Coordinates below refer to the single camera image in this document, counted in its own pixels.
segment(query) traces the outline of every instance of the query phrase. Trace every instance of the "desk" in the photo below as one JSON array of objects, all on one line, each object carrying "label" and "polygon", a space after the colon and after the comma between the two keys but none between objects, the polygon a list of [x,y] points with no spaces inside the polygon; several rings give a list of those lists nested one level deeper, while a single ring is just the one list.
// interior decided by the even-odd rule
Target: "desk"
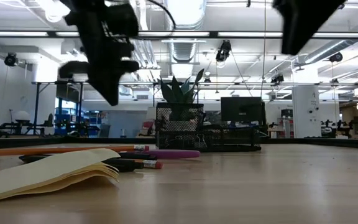
[{"label": "desk", "polygon": [[[0,169],[19,164],[0,157]],[[358,223],[358,149],[264,145],[119,179],[0,201],[0,223]]]}]

